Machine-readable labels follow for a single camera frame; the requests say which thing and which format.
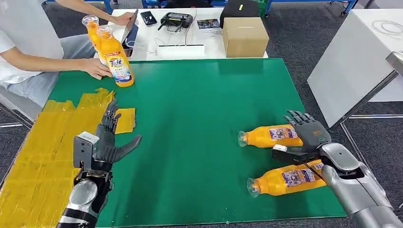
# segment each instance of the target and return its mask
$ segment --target yellow tape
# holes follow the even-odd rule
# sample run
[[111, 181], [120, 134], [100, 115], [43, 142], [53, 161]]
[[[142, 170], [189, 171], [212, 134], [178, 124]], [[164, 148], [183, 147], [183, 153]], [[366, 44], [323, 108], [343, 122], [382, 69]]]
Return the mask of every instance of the yellow tape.
[[122, 116], [119, 118], [117, 122], [115, 134], [133, 132], [133, 128], [136, 126], [134, 120], [135, 109], [134, 108], [118, 109], [116, 111], [116, 114], [119, 113], [122, 114]]
[[0, 191], [1, 228], [55, 227], [73, 187], [73, 137], [95, 133], [113, 92], [83, 94], [71, 101], [48, 101], [28, 133]]

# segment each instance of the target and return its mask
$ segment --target black bag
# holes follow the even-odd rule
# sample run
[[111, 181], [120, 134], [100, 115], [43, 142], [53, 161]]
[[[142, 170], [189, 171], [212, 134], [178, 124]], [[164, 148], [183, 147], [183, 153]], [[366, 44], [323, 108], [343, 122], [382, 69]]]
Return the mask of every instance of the black bag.
[[229, 0], [220, 16], [220, 27], [224, 27], [224, 18], [257, 18], [259, 5], [256, 1]]

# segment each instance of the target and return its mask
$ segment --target plastic bottle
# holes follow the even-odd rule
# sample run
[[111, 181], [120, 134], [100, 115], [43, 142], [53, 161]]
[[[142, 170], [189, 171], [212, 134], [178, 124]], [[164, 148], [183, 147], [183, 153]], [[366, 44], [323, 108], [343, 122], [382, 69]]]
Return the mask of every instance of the plastic bottle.
[[133, 85], [134, 75], [123, 51], [122, 44], [113, 37], [113, 29], [109, 25], [101, 25], [97, 30], [97, 34], [101, 38], [99, 50], [104, 55], [116, 84], [120, 87]]
[[276, 125], [258, 127], [251, 132], [240, 131], [238, 134], [240, 146], [253, 145], [260, 148], [273, 147], [275, 144], [284, 146], [302, 146], [302, 141], [291, 125]]
[[[307, 165], [321, 175], [323, 167], [321, 160], [308, 162]], [[326, 183], [304, 164], [270, 170], [257, 179], [247, 180], [248, 191], [253, 197], [259, 194], [279, 196], [325, 185]]]
[[101, 61], [101, 63], [106, 66], [104, 55], [102, 55], [102, 53], [99, 52], [101, 38], [96, 33], [99, 27], [99, 18], [94, 15], [88, 15], [83, 17], [83, 20], [81, 22], [87, 28], [88, 38], [91, 41], [92, 45], [94, 46], [95, 51], [98, 52], [99, 61]]

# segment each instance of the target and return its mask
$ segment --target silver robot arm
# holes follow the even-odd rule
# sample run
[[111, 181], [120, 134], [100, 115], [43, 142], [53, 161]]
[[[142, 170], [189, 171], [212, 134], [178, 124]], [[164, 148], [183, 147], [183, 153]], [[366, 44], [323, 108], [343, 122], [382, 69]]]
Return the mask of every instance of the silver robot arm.
[[302, 148], [273, 147], [273, 159], [305, 164], [321, 159], [322, 178], [336, 195], [347, 215], [361, 228], [403, 228], [393, 207], [369, 168], [343, 145], [333, 143], [323, 125], [309, 114], [288, 111], [285, 116], [303, 142]]
[[141, 136], [122, 147], [115, 146], [115, 130], [120, 114], [117, 101], [107, 107], [95, 135], [83, 132], [73, 140], [73, 165], [80, 168], [57, 228], [94, 228], [99, 213], [112, 190], [112, 165], [133, 151]]
[[319, 148], [322, 178], [347, 215], [362, 228], [403, 228], [384, 189], [366, 165], [338, 143]]

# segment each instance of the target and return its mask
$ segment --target human hand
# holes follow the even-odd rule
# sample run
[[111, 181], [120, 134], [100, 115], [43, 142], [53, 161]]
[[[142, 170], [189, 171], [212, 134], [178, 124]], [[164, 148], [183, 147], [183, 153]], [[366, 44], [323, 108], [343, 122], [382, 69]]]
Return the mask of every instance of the human hand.
[[134, 13], [126, 12], [119, 17], [114, 17], [111, 22], [117, 25], [126, 26], [129, 23], [130, 19], [132, 19], [133, 15]]
[[103, 76], [112, 77], [108, 67], [103, 65], [98, 58], [83, 58], [80, 61], [80, 70], [89, 73], [92, 77], [101, 80]]

